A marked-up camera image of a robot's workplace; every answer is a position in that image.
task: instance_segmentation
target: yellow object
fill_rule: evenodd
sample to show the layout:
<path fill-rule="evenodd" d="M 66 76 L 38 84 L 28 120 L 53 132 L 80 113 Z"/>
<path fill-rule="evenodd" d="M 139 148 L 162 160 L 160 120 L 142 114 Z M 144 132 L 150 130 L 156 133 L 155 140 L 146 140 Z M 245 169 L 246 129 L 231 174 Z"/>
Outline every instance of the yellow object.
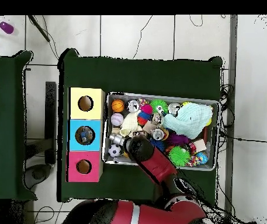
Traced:
<path fill-rule="evenodd" d="M 125 151 L 124 151 L 124 154 L 123 154 L 123 156 L 125 156 L 125 157 L 129 158 L 128 154 L 127 154 Z"/>
<path fill-rule="evenodd" d="M 208 123 L 206 124 L 206 126 L 210 125 L 212 122 L 212 118 L 208 121 Z"/>
<path fill-rule="evenodd" d="M 181 107 L 183 107 L 183 106 L 187 105 L 188 103 L 190 103 L 190 102 L 189 102 L 189 101 L 187 101 L 187 102 L 184 102 L 184 103 L 182 103 Z"/>
<path fill-rule="evenodd" d="M 71 119 L 73 120 L 102 120 L 105 108 L 105 93 L 101 89 L 90 89 L 81 87 L 71 87 L 69 102 L 71 104 Z M 88 96 L 92 105 L 90 110 L 83 111 L 79 107 L 79 100 Z"/>

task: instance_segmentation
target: green table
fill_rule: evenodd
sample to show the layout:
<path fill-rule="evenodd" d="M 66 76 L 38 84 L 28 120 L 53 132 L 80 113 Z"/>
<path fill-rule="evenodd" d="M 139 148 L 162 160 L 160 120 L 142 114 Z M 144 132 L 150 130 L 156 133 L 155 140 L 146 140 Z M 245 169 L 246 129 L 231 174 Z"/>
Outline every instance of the green table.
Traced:
<path fill-rule="evenodd" d="M 13 57 L 0 57 L 0 199 L 36 199 L 23 185 L 23 69 L 31 57 L 29 51 L 21 51 Z"/>
<path fill-rule="evenodd" d="M 60 57 L 58 184 L 57 200 L 69 198 L 113 198 L 154 201 L 157 187 L 137 166 L 104 164 L 98 183 L 65 182 L 67 150 L 68 87 L 101 88 L 104 92 L 128 92 L 194 99 L 220 99 L 220 57 L 209 61 L 178 59 L 174 61 L 130 60 L 107 57 L 79 57 L 66 49 Z M 206 201 L 214 205 L 216 169 L 184 170 L 186 178 Z"/>

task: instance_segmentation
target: pink ball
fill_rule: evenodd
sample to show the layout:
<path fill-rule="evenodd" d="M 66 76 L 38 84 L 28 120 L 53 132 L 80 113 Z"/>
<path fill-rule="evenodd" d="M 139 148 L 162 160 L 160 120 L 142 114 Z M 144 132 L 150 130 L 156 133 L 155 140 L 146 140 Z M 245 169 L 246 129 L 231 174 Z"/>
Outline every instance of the pink ball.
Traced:
<path fill-rule="evenodd" d="M 151 107 L 150 104 L 146 104 L 144 106 L 141 106 L 140 110 L 143 111 L 144 113 L 151 114 L 153 111 L 153 108 Z"/>

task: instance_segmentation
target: basketball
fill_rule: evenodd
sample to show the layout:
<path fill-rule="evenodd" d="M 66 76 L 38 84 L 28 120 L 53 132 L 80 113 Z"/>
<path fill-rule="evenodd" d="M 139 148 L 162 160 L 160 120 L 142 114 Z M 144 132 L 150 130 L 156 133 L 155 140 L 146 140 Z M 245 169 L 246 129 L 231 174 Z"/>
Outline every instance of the basketball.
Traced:
<path fill-rule="evenodd" d="M 122 100 L 114 100 L 112 102 L 112 110 L 116 113 L 120 113 L 124 110 L 124 102 Z"/>

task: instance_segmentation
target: soccer ball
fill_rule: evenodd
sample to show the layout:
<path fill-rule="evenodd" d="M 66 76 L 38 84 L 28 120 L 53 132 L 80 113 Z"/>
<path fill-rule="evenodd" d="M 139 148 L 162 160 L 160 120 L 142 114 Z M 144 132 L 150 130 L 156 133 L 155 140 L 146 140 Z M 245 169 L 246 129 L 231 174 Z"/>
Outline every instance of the soccer ball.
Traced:
<path fill-rule="evenodd" d="M 118 144 L 111 144 L 108 149 L 108 154 L 111 157 L 120 156 L 122 154 L 122 148 Z"/>

